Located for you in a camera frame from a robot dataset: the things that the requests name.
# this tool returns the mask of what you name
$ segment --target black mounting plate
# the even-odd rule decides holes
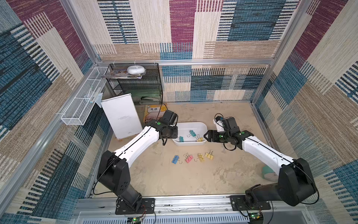
[[[246,210],[260,210],[259,207],[248,208],[245,203],[245,195],[231,195],[230,196],[231,207],[233,211]],[[270,202],[262,201],[259,202],[261,210],[271,210]]]
[[[153,214],[154,213],[154,206],[155,206],[155,198],[143,198],[142,205],[145,206],[145,213],[146,214]],[[116,215],[131,215],[131,214],[143,214],[144,208],[141,208],[137,213],[133,213],[127,209],[126,204],[124,201],[119,202],[119,208],[116,208]]]

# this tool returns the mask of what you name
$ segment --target black cable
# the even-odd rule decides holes
[[[274,216],[274,205],[272,204],[272,201],[271,201],[271,206],[272,206],[272,215],[271,215],[271,218],[270,218],[269,222],[266,223],[266,224],[269,224],[271,222],[273,216]]]
[[[243,217],[248,217],[248,211],[247,211],[247,210],[246,210],[247,215],[244,215],[244,214],[241,212],[241,210],[238,208],[238,206],[237,206],[237,200],[236,200],[235,206],[236,206],[237,210],[239,210],[239,212],[242,214]]]
[[[174,127],[175,127],[175,126],[176,126],[176,124],[178,123],[178,120],[179,120],[179,116],[178,116],[178,115],[176,115],[176,123],[175,123]]]
[[[131,144],[129,147],[127,147],[121,154],[119,154],[119,156],[117,156],[118,158],[120,157],[120,155],[122,155],[125,151],[127,151],[132,145],[134,145],[136,142],[138,142],[149,130],[150,128],[141,136],[139,137],[133,144]],[[101,195],[101,194],[105,194],[105,193],[111,193],[112,191],[107,191],[107,192],[102,192],[102,193],[99,193],[99,194],[96,194],[95,193],[95,187],[97,185],[97,183],[100,181],[101,177],[103,176],[103,174],[106,173],[106,171],[111,167],[111,165],[114,163],[114,161],[116,160],[117,158],[113,158],[112,161],[109,163],[108,167],[105,169],[105,171],[100,175],[100,177],[98,178],[97,182],[95,183],[95,185],[93,186],[92,188],[92,191],[93,191],[93,194],[94,195]]]
[[[154,223],[153,223],[153,224],[155,224],[155,222],[156,222],[156,214],[155,214],[155,211],[153,211],[153,213],[154,213],[154,216],[155,216],[155,220],[154,220]]]
[[[260,142],[257,142],[257,141],[255,141],[255,140],[253,140],[253,139],[251,139],[251,138],[246,138],[246,139],[252,140],[252,141],[256,142],[257,144],[262,145],[263,147],[267,148],[268,150],[270,150],[270,151],[273,152],[274,154],[278,155],[278,156],[281,157],[282,159],[286,160],[286,161],[289,162],[289,163],[292,163],[291,161],[289,161],[289,160],[286,159],[285,157],[283,157],[283,156],[281,156],[281,155],[275,153],[274,151],[272,151],[272,150],[269,149],[268,147],[264,146],[264,145],[261,144]],[[316,199],[315,202],[313,202],[313,203],[304,203],[304,202],[301,202],[301,203],[302,203],[302,204],[305,204],[305,205],[313,205],[313,204],[317,203],[318,200],[319,200],[319,191],[318,191],[318,188],[317,188],[315,182],[314,182],[300,167],[298,167],[298,166],[295,166],[295,167],[297,167],[302,173],[304,173],[304,174],[308,177],[308,179],[310,179],[310,181],[313,183],[314,188],[315,188],[316,191],[317,191],[317,199]]]
[[[97,186],[97,183],[100,181],[101,177],[103,176],[103,174],[111,167],[111,165],[114,163],[114,161],[116,160],[116,158],[113,158],[112,161],[109,163],[108,167],[105,169],[105,171],[100,175],[100,177],[98,178],[97,182],[95,183],[95,185],[92,188],[93,194],[94,195],[101,195],[101,194],[105,194],[105,193],[111,193],[111,191],[106,191],[106,192],[102,192],[99,194],[95,193],[95,188]]]
[[[221,126],[223,129],[229,130],[229,129],[225,128],[224,126],[220,125],[220,124],[218,124],[218,125]]]
[[[155,214],[154,208],[148,208],[148,209],[151,209],[151,210],[153,211],[153,213],[154,213],[155,220],[154,220],[154,223],[153,223],[153,224],[155,224],[155,222],[156,222],[156,214]]]
[[[261,144],[261,143],[255,141],[255,140],[253,140],[253,139],[251,139],[251,138],[245,137],[245,139],[252,140],[252,141],[256,142],[257,144],[262,145],[263,147],[267,148],[268,150],[270,150],[270,151],[273,152],[274,154],[278,155],[278,156],[281,157],[282,159],[286,160],[286,161],[289,162],[289,163],[292,163],[291,161],[289,161],[289,160],[287,160],[286,158],[284,158],[283,156],[281,156],[281,155],[275,153],[274,151],[272,151],[272,150],[269,149],[268,147],[264,146],[263,144]],[[316,189],[316,191],[317,191],[317,200],[316,200],[315,202],[313,202],[313,203],[304,203],[304,202],[301,202],[301,203],[302,203],[302,204],[305,204],[305,205],[313,205],[313,204],[317,203],[318,200],[319,200],[319,191],[318,191],[318,188],[317,188],[315,182],[314,182],[300,167],[298,167],[298,166],[295,166],[295,167],[297,167],[302,173],[304,173],[304,174],[308,177],[308,179],[310,179],[310,181],[313,183],[313,187],[314,187],[314,188]]]
[[[235,146],[234,149],[228,149],[228,148],[226,148],[226,149],[229,150],[229,151],[234,151],[236,149],[236,146]]]
[[[157,119],[158,119],[158,116],[159,116],[159,114],[160,114],[160,110],[161,110],[161,106],[163,106],[163,104],[164,104],[164,103],[162,103],[162,104],[160,105],[160,108],[159,108],[159,111],[158,111],[158,115],[157,115],[157,117],[155,118],[155,120],[157,120]]]

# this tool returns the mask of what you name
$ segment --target white wire basket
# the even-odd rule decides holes
[[[106,84],[107,80],[101,78],[101,75],[107,72],[109,72],[108,67],[96,67],[92,70],[87,80],[61,116],[61,120],[66,125],[84,125],[95,105],[95,98]]]

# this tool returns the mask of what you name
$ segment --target wire mesh basket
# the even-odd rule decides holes
[[[126,70],[129,66],[141,65],[146,73],[141,79],[116,79],[107,78],[117,96],[132,95],[135,105],[159,105],[163,102],[163,89],[157,63],[136,63],[136,64],[110,64],[109,72],[113,70]]]
[[[84,125],[95,105],[95,98],[102,91],[106,79],[101,75],[109,72],[107,67],[96,67],[81,86],[70,105],[61,116],[66,125]]]

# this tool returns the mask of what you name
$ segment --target ventilation grille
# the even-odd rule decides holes
[[[154,216],[145,217],[142,224],[153,224]],[[206,224],[206,223],[247,223],[249,219],[240,214],[208,215],[166,215],[156,217],[156,224]],[[84,219],[83,224],[126,224],[127,217]]]

